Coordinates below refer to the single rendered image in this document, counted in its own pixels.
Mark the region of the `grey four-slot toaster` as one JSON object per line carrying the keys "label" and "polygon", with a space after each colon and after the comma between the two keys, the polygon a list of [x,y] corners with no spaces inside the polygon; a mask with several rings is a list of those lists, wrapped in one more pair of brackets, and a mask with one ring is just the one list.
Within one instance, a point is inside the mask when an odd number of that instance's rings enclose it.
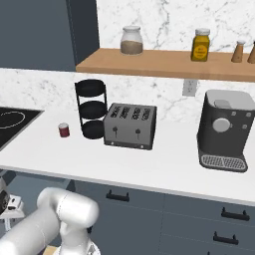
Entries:
{"label": "grey four-slot toaster", "polygon": [[104,117],[104,143],[151,150],[156,110],[155,106],[113,103]]}

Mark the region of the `dark blue wall cupboard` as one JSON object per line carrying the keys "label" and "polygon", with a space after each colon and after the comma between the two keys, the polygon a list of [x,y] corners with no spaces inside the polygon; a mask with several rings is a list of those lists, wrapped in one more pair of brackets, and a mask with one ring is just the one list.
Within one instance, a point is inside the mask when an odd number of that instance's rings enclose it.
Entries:
{"label": "dark blue wall cupboard", "polygon": [[96,0],[0,0],[0,68],[74,72],[99,47]]}

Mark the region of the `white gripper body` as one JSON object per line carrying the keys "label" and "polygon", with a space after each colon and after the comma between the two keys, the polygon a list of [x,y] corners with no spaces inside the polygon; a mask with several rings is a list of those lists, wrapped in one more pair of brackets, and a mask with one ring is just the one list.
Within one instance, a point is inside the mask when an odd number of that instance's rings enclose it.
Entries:
{"label": "white gripper body", "polygon": [[13,210],[6,209],[0,215],[0,219],[18,219],[18,218],[24,218],[24,217],[25,217],[25,214],[22,209],[13,209]]}

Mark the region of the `yellow jar with white lid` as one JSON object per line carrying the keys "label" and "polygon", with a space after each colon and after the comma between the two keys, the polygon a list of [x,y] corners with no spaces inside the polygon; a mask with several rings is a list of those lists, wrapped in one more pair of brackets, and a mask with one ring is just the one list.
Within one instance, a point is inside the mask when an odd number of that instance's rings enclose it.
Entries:
{"label": "yellow jar with white lid", "polygon": [[190,59],[194,62],[206,62],[209,52],[210,30],[199,28],[195,30],[195,37],[192,42]]}

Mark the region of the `black hob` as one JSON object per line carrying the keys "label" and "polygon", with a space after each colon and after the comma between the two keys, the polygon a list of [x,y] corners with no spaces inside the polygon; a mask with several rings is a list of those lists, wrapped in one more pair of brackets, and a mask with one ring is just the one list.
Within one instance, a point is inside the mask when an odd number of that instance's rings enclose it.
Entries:
{"label": "black hob", "polygon": [[40,110],[0,107],[0,151],[41,113]]}

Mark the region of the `red can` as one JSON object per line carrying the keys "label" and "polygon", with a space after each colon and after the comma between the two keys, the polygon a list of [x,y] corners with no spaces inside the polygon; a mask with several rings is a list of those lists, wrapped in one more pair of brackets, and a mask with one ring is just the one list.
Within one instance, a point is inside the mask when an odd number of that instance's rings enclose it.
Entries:
{"label": "red can", "polygon": [[60,137],[68,137],[70,135],[69,125],[61,123],[58,125]]}

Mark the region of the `black three-tier stand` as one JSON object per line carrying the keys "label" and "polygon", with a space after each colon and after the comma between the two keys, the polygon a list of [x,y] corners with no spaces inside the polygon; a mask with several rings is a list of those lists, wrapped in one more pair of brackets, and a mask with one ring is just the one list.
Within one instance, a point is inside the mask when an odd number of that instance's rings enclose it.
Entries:
{"label": "black three-tier stand", "polygon": [[103,81],[87,79],[75,83],[81,131],[85,138],[104,136],[102,118],[108,111],[107,89]]}

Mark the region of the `dark grey coffee machine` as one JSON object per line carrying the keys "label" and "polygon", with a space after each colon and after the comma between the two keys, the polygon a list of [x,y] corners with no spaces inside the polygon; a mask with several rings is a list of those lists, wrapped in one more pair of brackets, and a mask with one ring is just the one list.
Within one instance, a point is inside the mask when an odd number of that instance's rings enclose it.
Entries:
{"label": "dark grey coffee machine", "polygon": [[199,163],[205,168],[245,172],[243,150],[255,119],[255,102],[241,91],[208,90],[197,138]]}

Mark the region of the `glass jar with brown contents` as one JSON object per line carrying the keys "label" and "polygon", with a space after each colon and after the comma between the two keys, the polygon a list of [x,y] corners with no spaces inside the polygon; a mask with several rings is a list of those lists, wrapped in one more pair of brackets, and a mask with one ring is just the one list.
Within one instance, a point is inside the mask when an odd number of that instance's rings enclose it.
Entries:
{"label": "glass jar with brown contents", "polygon": [[123,27],[121,52],[125,55],[139,55],[143,51],[143,42],[139,26]]}

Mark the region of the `blue-grey drawer front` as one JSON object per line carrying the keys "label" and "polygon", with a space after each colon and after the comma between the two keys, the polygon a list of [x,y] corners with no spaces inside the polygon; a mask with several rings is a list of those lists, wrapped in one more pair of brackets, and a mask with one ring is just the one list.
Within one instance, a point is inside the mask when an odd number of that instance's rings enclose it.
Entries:
{"label": "blue-grey drawer front", "polygon": [[[74,180],[74,182],[75,192],[88,196],[99,203],[153,211],[163,209],[164,195],[162,193],[86,181]],[[113,194],[126,195],[128,192],[129,202],[107,199],[106,194],[110,189]]]}
{"label": "blue-grey drawer front", "polygon": [[[245,210],[250,220],[222,217],[222,208],[234,213]],[[162,232],[176,236],[211,236],[217,232],[219,236],[239,238],[255,232],[255,207],[168,194],[164,198]]]}
{"label": "blue-grey drawer front", "polygon": [[255,227],[164,213],[159,251],[167,255],[255,255]]}

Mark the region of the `blue-grey open drawer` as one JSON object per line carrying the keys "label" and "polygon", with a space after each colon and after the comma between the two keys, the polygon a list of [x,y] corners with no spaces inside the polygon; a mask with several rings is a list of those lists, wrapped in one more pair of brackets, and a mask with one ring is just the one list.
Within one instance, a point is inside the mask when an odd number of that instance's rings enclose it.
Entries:
{"label": "blue-grey open drawer", "polygon": [[73,180],[60,177],[3,169],[0,169],[0,177],[5,180],[7,189],[11,194],[21,196],[24,200],[36,199],[46,187],[59,187],[69,191],[75,190],[75,182]]}

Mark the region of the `wooden wall shelf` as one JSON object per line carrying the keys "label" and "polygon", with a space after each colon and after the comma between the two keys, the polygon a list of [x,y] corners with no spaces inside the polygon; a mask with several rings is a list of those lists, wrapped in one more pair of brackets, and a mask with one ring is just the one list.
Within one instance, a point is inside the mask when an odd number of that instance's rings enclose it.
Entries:
{"label": "wooden wall shelf", "polygon": [[144,50],[126,56],[119,49],[98,49],[77,67],[79,73],[255,83],[255,64],[248,54],[241,63],[231,53],[212,52],[206,62],[192,62],[187,51]]}

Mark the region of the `blue-grey cupboard door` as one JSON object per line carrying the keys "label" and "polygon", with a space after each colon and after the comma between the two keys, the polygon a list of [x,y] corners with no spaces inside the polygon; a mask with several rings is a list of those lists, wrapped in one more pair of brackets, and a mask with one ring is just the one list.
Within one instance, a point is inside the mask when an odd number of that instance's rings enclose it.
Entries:
{"label": "blue-grey cupboard door", "polygon": [[91,238],[102,255],[157,255],[161,213],[112,203],[99,203],[100,216]]}

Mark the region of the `white wall socket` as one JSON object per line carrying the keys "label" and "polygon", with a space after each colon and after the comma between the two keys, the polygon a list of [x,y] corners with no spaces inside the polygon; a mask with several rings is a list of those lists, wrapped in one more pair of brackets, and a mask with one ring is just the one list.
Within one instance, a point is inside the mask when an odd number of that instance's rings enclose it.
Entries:
{"label": "white wall socket", "polygon": [[182,94],[185,97],[194,97],[197,89],[197,80],[185,79],[183,81]]}

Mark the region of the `wooden shaker with white cap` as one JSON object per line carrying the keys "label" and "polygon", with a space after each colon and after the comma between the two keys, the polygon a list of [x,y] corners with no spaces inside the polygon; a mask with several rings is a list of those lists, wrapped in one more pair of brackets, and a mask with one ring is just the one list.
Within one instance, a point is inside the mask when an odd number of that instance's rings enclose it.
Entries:
{"label": "wooden shaker with white cap", "polygon": [[245,42],[242,40],[239,40],[236,43],[236,47],[235,47],[234,53],[231,58],[232,63],[241,63],[242,62],[244,45],[245,45]]}

